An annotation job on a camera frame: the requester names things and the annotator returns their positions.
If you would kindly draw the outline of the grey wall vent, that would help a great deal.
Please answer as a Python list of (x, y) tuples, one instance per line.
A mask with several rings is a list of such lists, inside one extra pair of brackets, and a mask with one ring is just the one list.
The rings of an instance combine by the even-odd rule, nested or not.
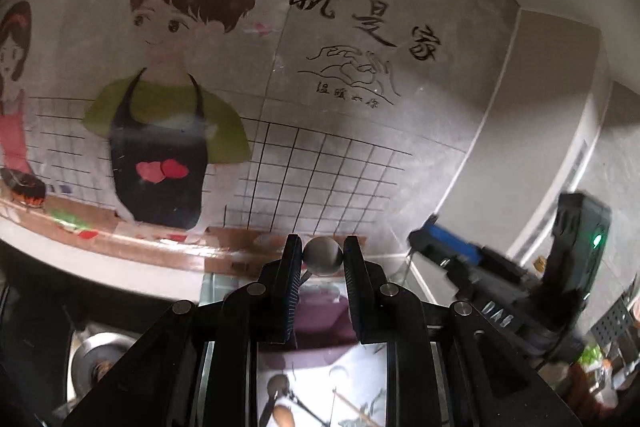
[(535, 254), (540, 244), (550, 234), (560, 195), (576, 190), (588, 164), (590, 150), (591, 146), (583, 139), (580, 139), (572, 148), (572, 153), (568, 155), (572, 162), (561, 168), (552, 183), (549, 194), (544, 196), (533, 218), (529, 220), (524, 231), (518, 236), (518, 240), (510, 248), (511, 259), (518, 265), (526, 265), (529, 258)]

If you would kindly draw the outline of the black slotted skimmer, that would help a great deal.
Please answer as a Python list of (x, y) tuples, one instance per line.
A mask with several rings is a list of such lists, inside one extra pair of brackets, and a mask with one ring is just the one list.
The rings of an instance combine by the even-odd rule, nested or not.
[[(268, 426), (270, 423), (276, 425), (276, 423), (272, 419), (272, 411), (276, 405), (284, 405), (292, 411), (292, 409), (288, 405), (286, 405), (286, 403), (291, 403), (298, 407), (299, 410), (302, 410), (318, 426), (330, 425), (328, 421), (324, 421), (318, 414), (314, 413), (309, 407), (307, 407), (301, 399), (299, 399), (299, 397), (293, 392), (290, 381), (288, 380), (288, 376), (286, 376), (285, 374), (277, 374), (272, 376), (266, 384), (266, 392), (267, 402), (262, 408), (262, 413), (260, 413), (258, 418), (258, 425), (260, 427)], [(301, 425), (302, 423), (300, 421), (296, 421), (295, 419), (295, 426)]]

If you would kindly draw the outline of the wooden chopstick long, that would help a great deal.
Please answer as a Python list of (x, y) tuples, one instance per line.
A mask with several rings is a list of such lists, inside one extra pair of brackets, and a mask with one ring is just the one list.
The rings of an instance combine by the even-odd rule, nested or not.
[(376, 421), (374, 421), (371, 416), (369, 416), (368, 414), (364, 413), (363, 410), (358, 409), (358, 407), (356, 407), (356, 405), (353, 405), (349, 400), (347, 400), (344, 397), (344, 395), (341, 395), (336, 389), (333, 389), (332, 392), (338, 399), (340, 399), (343, 403), (345, 403), (352, 411), (356, 412), (358, 414), (358, 417), (362, 421), (364, 421), (368, 426), (370, 426), (370, 427), (381, 427), (381, 425), (378, 424)]

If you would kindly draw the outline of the green white tablecloth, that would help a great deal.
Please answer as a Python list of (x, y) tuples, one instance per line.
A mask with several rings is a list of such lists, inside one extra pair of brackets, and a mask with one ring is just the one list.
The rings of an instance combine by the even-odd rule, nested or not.
[[(300, 284), (298, 290), (298, 300), (300, 290), (304, 285), (338, 284), (345, 288), (346, 284), (337, 278), (338, 271), (333, 277), (311, 277), (305, 284)], [(208, 363), (213, 355), (214, 345), (209, 343), (205, 351), (205, 366), (202, 380), (208, 374)], [(262, 413), (262, 408), (267, 402), (266, 384), (270, 378), (277, 374), (262, 374), (258, 372), (258, 418)], [(318, 414), (324, 421), (328, 421), (330, 426), (367, 426), (358, 414), (352, 411), (345, 403), (338, 399), (332, 392), (336, 389), (341, 395), (349, 400), (358, 409), (372, 417), (381, 426), (386, 422), (386, 375), (382, 378), (349, 378), (320, 375), (297, 375), (288, 376), (293, 392), (302, 400), (307, 407)], [(204, 407), (205, 388), (201, 381), (200, 396), (198, 397), (198, 425)], [(294, 413), (296, 421), (300, 421), (302, 426), (318, 426), (302, 410), (291, 403), (286, 403)]]

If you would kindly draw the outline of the black gas stove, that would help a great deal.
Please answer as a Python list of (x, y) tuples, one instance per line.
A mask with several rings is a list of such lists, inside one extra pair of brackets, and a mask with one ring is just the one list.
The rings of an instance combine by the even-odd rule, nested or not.
[(169, 301), (53, 271), (1, 277), (1, 424), (59, 426)]

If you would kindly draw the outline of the purple utensil bin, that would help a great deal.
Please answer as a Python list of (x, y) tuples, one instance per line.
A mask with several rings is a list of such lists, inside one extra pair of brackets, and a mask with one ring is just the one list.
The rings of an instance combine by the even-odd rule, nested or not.
[(260, 345), (257, 364), (262, 374), (382, 378), (386, 346), (358, 340), (343, 286), (304, 285), (290, 339)]

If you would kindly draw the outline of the small white spoon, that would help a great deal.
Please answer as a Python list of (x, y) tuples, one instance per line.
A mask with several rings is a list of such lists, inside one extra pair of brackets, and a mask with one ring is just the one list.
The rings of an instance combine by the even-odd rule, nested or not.
[(342, 269), (343, 249), (335, 239), (319, 236), (311, 239), (303, 248), (304, 273), (300, 283), (305, 284), (311, 277), (333, 277)]

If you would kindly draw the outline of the cartoon kitchen wall sticker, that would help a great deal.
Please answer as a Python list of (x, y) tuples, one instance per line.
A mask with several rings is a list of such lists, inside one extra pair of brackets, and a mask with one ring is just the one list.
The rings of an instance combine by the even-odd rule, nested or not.
[[(257, 0), (233, 0), (243, 15)], [(1, 220), (27, 229), (54, 256), (84, 248), (107, 261), (180, 270), (193, 248), (238, 248), (251, 235), (357, 233), (392, 253), (436, 210), (450, 176), (437, 154), (454, 144), (416, 120), (433, 112), (422, 77), (381, 50), (326, 46), (318, 81), (344, 112), (314, 108), (290, 81), (293, 51), (315, 39), (281, 20), (288, 43), (255, 39), (226, 51), (220, 20), (183, 13), (176, 0), (140, 0), (149, 44), (193, 37), (209, 64), (191, 72), (183, 49), (163, 52), (92, 98), (87, 79), (51, 77), (51, 98), (13, 89), (2, 98)], [(405, 104), (402, 129), (391, 105)]]

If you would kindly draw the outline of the wooden spoon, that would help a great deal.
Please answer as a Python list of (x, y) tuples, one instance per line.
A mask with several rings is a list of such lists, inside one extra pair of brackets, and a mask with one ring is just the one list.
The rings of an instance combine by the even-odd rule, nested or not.
[(292, 411), (284, 405), (276, 405), (272, 411), (272, 419), (278, 427), (295, 427)]

